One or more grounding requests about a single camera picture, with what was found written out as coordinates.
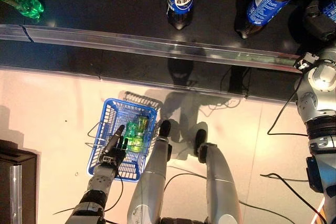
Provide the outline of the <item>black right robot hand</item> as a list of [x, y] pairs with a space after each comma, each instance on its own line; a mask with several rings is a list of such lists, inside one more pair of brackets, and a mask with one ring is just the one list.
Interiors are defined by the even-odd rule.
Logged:
[[320, 41], [335, 39], [335, 21], [322, 11], [318, 0], [313, 0], [307, 5], [302, 23], [305, 30]]

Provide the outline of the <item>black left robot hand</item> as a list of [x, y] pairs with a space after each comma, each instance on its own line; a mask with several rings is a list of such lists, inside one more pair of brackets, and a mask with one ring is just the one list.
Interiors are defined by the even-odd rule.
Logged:
[[120, 125], [116, 132], [109, 136], [108, 143], [99, 157], [101, 165], [111, 166], [117, 169], [123, 162], [126, 156], [125, 148], [123, 148], [124, 143], [122, 136], [124, 128], [125, 125]]

